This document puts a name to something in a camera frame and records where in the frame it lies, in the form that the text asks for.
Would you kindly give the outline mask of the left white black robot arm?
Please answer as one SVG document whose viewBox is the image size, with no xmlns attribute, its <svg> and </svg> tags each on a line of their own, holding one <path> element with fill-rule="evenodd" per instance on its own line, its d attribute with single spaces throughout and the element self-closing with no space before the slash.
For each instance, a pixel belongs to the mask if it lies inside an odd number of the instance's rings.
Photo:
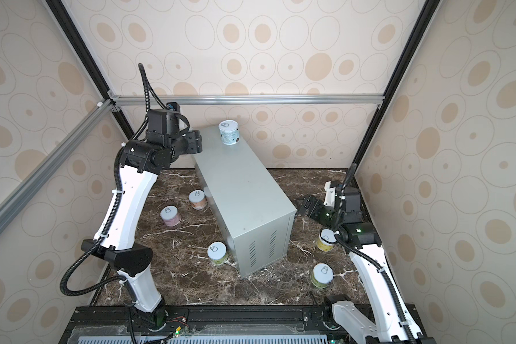
<svg viewBox="0 0 516 344">
<path fill-rule="evenodd" d="M 142 78 L 146 116 L 134 136 L 121 147 L 113 164 L 115 188 L 106 218 L 91 240 L 81 246 L 83 255 L 60 281 L 63 295 L 87 294 L 111 282 L 128 287 L 135 308 L 155 315 L 163 308 L 163 297 L 151 274 L 153 251 L 135 242 L 136 227 L 151 187 L 163 170 L 183 155 L 202 151 L 202 136 L 192 130 L 178 103 L 163 103 L 148 81 L 143 64 Z M 72 290 L 69 279 L 90 256 L 106 261 L 117 274 L 82 290 Z"/>
</svg>

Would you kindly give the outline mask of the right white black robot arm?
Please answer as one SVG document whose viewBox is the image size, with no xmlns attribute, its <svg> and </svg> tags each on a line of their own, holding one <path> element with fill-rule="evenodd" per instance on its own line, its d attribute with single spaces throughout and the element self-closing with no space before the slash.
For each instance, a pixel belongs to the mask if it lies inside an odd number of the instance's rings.
<svg viewBox="0 0 516 344">
<path fill-rule="evenodd" d="M 342 247 L 370 302 L 366 315 L 344 295 L 327 297 L 322 321 L 329 330 L 344 330 L 352 343 L 434 343 L 405 304 L 380 236 L 363 217 L 361 192 L 351 186 L 356 169 L 352 163 L 343 181 L 326 183 L 324 200 L 307 195 L 298 201 L 298 213 L 322 226 L 318 248 L 327 252 Z"/>
</svg>

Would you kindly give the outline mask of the teal label can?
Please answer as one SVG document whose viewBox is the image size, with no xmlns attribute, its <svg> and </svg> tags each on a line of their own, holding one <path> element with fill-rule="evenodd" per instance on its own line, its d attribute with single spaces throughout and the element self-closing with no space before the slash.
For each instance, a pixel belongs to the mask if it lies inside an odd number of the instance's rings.
<svg viewBox="0 0 516 344">
<path fill-rule="evenodd" d="M 222 143 L 227 146 L 239 142 L 239 124 L 235 120 L 224 120 L 218 125 Z"/>
</svg>

